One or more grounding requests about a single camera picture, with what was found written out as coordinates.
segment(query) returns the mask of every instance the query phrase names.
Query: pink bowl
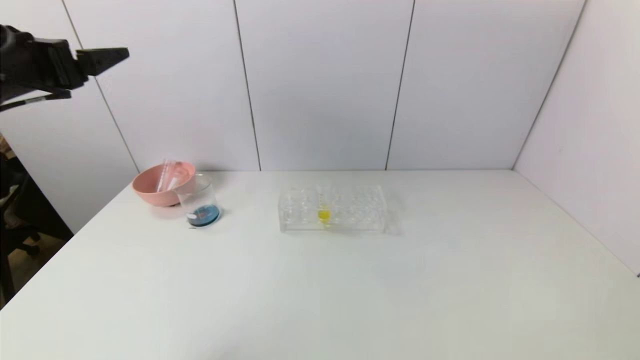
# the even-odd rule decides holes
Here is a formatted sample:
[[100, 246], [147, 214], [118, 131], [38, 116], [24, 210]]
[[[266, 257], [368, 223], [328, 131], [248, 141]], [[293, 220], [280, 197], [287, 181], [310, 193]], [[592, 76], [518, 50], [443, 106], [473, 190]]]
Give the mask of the pink bowl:
[[[153, 206], [171, 206], [180, 202], [178, 195], [172, 190], [165, 192], [156, 192], [156, 185], [160, 175], [162, 174], [163, 165], [156, 165], [152, 168], [148, 168], [141, 172], [133, 179], [131, 186], [138, 196]], [[196, 168], [193, 164], [178, 161], [175, 165], [176, 171], [183, 170], [187, 174], [180, 183], [176, 186], [180, 186], [189, 181], [196, 173]]]

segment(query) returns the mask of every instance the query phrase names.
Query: white table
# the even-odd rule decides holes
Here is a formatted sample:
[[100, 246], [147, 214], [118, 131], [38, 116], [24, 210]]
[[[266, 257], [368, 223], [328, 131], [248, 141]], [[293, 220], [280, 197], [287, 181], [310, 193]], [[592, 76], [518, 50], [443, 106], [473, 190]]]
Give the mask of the white table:
[[[126, 188], [0, 312], [0, 358], [640, 359], [640, 279], [510, 171], [220, 172]], [[287, 184], [380, 184], [389, 234], [286, 233]]]

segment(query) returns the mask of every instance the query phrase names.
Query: glass beaker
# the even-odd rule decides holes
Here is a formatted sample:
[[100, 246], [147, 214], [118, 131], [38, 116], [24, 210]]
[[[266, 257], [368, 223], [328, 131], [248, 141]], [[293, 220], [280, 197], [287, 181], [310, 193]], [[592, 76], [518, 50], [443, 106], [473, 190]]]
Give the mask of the glass beaker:
[[184, 185], [173, 189], [180, 199], [180, 205], [193, 226], [205, 226], [215, 222], [222, 215], [216, 201], [213, 185], [208, 176], [196, 173]]

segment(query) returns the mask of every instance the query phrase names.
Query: yellow liquid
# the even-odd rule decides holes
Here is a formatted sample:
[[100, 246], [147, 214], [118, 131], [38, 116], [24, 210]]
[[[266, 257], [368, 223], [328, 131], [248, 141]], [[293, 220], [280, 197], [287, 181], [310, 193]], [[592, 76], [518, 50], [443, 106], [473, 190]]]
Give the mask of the yellow liquid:
[[329, 219], [331, 219], [331, 211], [330, 210], [318, 210], [318, 219], [321, 223], [327, 224]]

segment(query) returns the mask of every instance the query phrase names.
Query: wall seam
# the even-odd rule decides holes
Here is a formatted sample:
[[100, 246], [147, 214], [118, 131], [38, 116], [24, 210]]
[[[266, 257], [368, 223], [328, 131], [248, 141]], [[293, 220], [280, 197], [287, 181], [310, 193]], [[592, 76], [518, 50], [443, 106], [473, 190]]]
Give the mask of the wall seam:
[[394, 138], [394, 128], [396, 126], [396, 115], [398, 112], [398, 102], [400, 101], [400, 89], [402, 88], [402, 78], [404, 76], [404, 64], [406, 63], [406, 52], [409, 49], [409, 37], [411, 36], [411, 25], [413, 23], [413, 11], [415, 10], [415, 0], [413, 0], [413, 5], [411, 7], [411, 17], [409, 18], [409, 30], [406, 34], [406, 44], [404, 46], [404, 58], [402, 60], [402, 70], [400, 70], [400, 82], [398, 82], [398, 95], [396, 97], [396, 108], [394, 110], [394, 120], [391, 123], [391, 135], [389, 136], [389, 148], [387, 150], [387, 161], [385, 162], [385, 170], [387, 170], [389, 166], [389, 156], [391, 155], [391, 142]]
[[589, 0], [584, 0], [584, 2], [582, 2], [582, 8], [580, 9], [580, 13], [578, 14], [578, 18], [575, 21], [575, 25], [573, 26], [573, 30], [571, 31], [571, 35], [569, 36], [569, 41], [567, 41], [566, 43], [566, 47], [564, 48], [562, 57], [560, 57], [560, 62], [558, 63], [558, 67], [556, 68], [556, 72], [554, 73], [554, 77], [551, 79], [551, 83], [549, 83], [549, 88], [547, 89], [547, 93], [545, 94], [544, 99], [542, 99], [542, 103], [540, 103], [540, 107], [538, 108], [538, 112], [536, 113], [536, 117], [533, 119], [533, 122], [531, 123], [531, 126], [529, 127], [529, 132], [527, 133], [527, 137], [524, 138], [524, 141], [522, 142], [522, 146], [520, 147], [520, 151], [518, 151], [518, 156], [516, 156], [516, 160], [513, 162], [513, 165], [511, 166], [511, 169], [515, 171], [516, 169], [516, 164], [518, 163], [518, 160], [520, 159], [520, 156], [522, 155], [522, 151], [524, 150], [524, 147], [527, 145], [527, 141], [529, 140], [529, 137], [531, 136], [531, 132], [533, 131], [533, 127], [536, 125], [536, 121], [538, 121], [538, 117], [540, 117], [540, 113], [542, 112], [542, 108], [545, 106], [545, 102], [547, 101], [547, 97], [549, 96], [549, 93], [551, 92], [551, 88], [554, 86], [554, 82], [556, 82], [556, 77], [558, 76], [558, 73], [560, 72], [560, 68], [562, 67], [562, 64], [564, 62], [564, 57], [566, 56], [567, 51], [569, 51], [569, 47], [571, 46], [571, 41], [573, 41], [573, 36], [575, 35], [575, 31], [578, 28], [578, 25], [580, 24], [580, 19], [582, 18], [582, 13], [584, 13], [584, 8], [587, 6], [587, 1]]
[[[80, 48], [84, 49], [84, 46], [82, 45], [82, 41], [80, 41], [80, 36], [78, 36], [78, 32], [76, 31], [76, 26], [74, 25], [74, 21], [71, 20], [71, 14], [69, 14], [69, 10], [67, 9], [67, 4], [65, 3], [65, 0], [60, 0], [60, 1], [62, 2], [62, 6], [65, 7], [65, 12], [67, 13], [67, 18], [69, 19], [69, 23], [71, 24], [71, 28], [74, 30], [74, 34], [76, 35], [76, 40], [78, 41], [78, 44], [80, 44]], [[98, 91], [100, 92], [100, 95], [102, 96], [102, 100], [104, 101], [104, 104], [107, 106], [107, 110], [109, 110], [109, 115], [111, 115], [111, 120], [113, 120], [113, 123], [116, 126], [116, 129], [118, 129], [118, 134], [120, 134], [120, 138], [122, 139], [122, 143], [124, 144], [124, 147], [127, 149], [127, 153], [129, 153], [129, 157], [131, 158], [131, 161], [133, 162], [133, 166], [136, 168], [136, 171], [138, 173], [140, 173], [140, 168], [138, 168], [138, 164], [136, 164], [136, 160], [133, 158], [133, 154], [131, 154], [131, 150], [129, 149], [129, 144], [127, 144], [127, 141], [124, 139], [124, 135], [122, 134], [122, 130], [120, 130], [120, 126], [118, 125], [118, 122], [116, 121], [115, 116], [113, 116], [113, 111], [111, 111], [111, 107], [109, 106], [109, 103], [107, 102], [107, 98], [104, 96], [104, 92], [102, 91], [102, 87], [100, 86], [100, 82], [95, 77], [93, 79], [95, 80], [95, 84], [98, 86]]]
[[242, 36], [240, 35], [240, 20], [238, 19], [238, 9], [234, 0], [234, 13], [236, 14], [236, 27], [238, 29], [238, 41], [240, 41], [240, 55], [242, 56], [242, 68], [244, 70], [244, 83], [246, 84], [246, 95], [249, 98], [249, 112], [251, 113], [251, 125], [253, 126], [253, 139], [255, 140], [255, 153], [258, 156], [258, 170], [262, 171], [260, 162], [260, 149], [258, 148], [258, 134], [255, 131], [255, 121], [253, 119], [253, 105], [251, 104], [251, 92], [249, 91], [249, 78], [246, 75], [246, 64], [244, 62], [244, 49], [242, 47]]

